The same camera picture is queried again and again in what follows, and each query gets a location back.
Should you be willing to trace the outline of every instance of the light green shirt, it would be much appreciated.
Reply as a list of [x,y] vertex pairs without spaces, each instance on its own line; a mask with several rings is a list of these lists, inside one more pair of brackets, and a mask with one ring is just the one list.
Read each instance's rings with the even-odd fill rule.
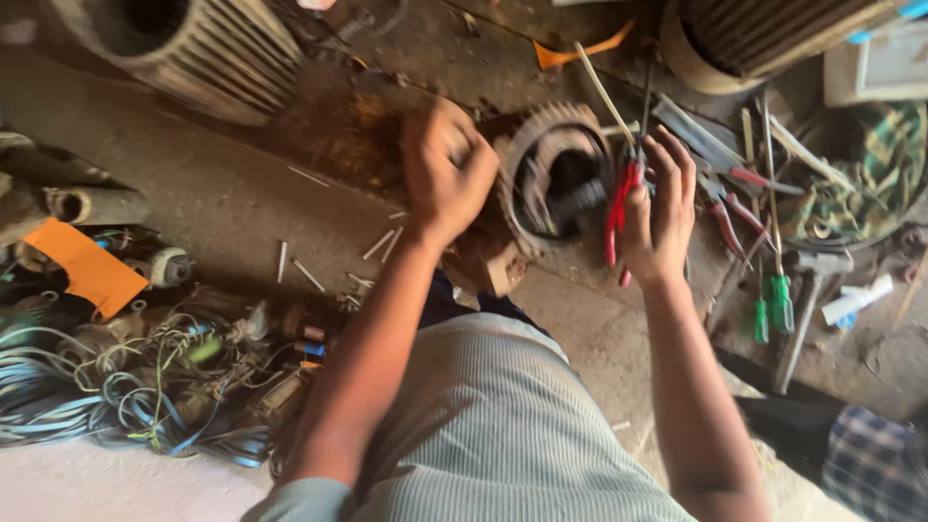
[[305,478],[243,520],[693,519],[625,453],[557,343],[480,313],[419,331],[355,491]]

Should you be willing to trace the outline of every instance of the tangled wire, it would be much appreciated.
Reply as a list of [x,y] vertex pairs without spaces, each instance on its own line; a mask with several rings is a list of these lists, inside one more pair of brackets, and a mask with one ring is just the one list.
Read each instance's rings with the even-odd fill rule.
[[[0,348],[0,449],[92,436],[107,448],[147,445],[166,456],[208,454],[249,467],[259,466],[273,449],[267,425],[233,428],[220,405],[239,386],[279,385],[292,377],[267,369],[291,345],[266,357],[175,308],[147,337],[102,353],[46,327],[7,333],[0,346],[39,332],[69,347],[59,353]],[[131,372],[122,368],[129,357],[140,361]],[[259,376],[260,382],[252,381]],[[175,401],[167,388],[180,390],[171,394]]]

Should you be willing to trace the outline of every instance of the blue checkered cloth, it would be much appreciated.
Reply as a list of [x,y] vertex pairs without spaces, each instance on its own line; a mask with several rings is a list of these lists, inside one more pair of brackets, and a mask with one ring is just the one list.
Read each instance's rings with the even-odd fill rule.
[[928,521],[924,434],[852,405],[829,435],[822,488],[873,521]]

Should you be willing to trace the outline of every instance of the wrench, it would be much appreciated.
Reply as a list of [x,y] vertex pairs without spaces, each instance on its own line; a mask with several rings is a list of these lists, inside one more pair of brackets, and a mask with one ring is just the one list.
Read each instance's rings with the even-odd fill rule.
[[348,42],[355,33],[373,26],[375,22],[374,15],[369,9],[361,9],[360,13],[345,22],[335,34],[323,40],[319,46],[325,47],[326,49],[339,49],[344,43]]

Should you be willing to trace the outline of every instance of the orange paper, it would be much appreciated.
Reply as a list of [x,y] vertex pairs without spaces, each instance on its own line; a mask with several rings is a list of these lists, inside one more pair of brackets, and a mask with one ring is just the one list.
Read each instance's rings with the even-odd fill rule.
[[[621,31],[614,34],[609,40],[603,40],[594,46],[584,47],[584,52],[587,56],[595,55],[596,53],[601,53],[602,51],[607,51],[619,46],[625,37],[628,36],[628,33],[635,27],[635,21],[630,20]],[[575,59],[580,58],[580,54],[576,51],[571,53],[559,53],[552,51],[550,49],[545,49],[535,40],[532,40],[532,43],[535,44],[535,53],[538,55],[538,65],[542,69],[547,69],[548,67],[553,67],[555,65],[563,65],[568,61],[574,61]]]
[[49,217],[43,225],[23,239],[51,257],[68,272],[68,294],[80,295],[97,305],[103,320],[148,286],[148,280],[103,250],[77,228]]

